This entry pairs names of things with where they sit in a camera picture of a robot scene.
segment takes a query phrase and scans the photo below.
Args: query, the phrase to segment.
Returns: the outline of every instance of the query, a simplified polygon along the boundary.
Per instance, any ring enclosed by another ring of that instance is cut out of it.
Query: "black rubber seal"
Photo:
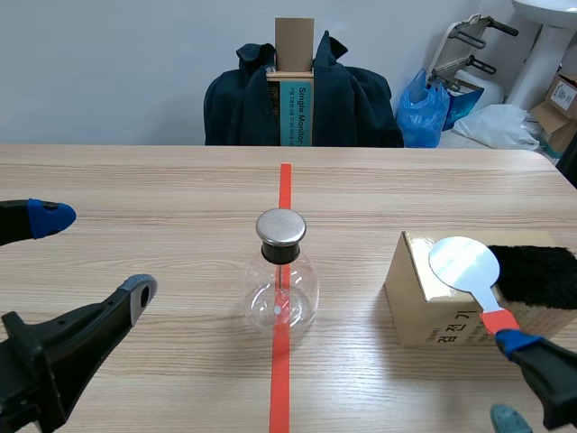
[[[289,264],[298,258],[300,246],[298,246],[298,244],[291,246],[272,246],[263,242],[261,253],[265,260],[273,264]]]

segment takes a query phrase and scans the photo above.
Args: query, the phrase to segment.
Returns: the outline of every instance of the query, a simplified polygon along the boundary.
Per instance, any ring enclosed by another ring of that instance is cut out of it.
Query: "metal lid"
[[[305,237],[307,223],[303,217],[290,209],[271,209],[259,216],[256,233],[265,244],[291,246]]]

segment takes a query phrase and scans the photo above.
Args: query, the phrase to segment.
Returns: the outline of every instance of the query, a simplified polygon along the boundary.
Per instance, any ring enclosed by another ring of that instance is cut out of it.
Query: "red handle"
[[[481,320],[487,331],[495,335],[503,329],[520,329],[513,313],[508,309],[500,309],[491,313],[481,313]]]

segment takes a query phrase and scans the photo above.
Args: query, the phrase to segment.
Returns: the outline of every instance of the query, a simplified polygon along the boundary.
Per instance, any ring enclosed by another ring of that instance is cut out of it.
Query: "red tape line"
[[[280,165],[279,207],[290,209],[292,196],[292,166]],[[290,432],[290,303],[286,293],[290,289],[290,266],[277,271],[275,281],[275,306],[280,313],[275,316],[272,335],[272,365],[270,369],[270,433]]]

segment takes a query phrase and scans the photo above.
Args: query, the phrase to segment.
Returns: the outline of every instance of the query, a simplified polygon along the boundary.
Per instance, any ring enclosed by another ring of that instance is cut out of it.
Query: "wooden table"
[[[381,286],[405,229],[545,229],[577,250],[577,192],[543,157],[0,145],[0,199],[78,212],[65,233],[2,248],[0,313],[46,320],[131,274],[160,282],[62,431],[268,432],[270,340],[244,327],[237,304],[281,162],[293,163],[302,247],[321,280],[316,320],[291,351],[291,431],[491,432],[498,402],[541,431],[539,402],[496,349],[399,347]],[[575,350],[576,333],[556,341]]]

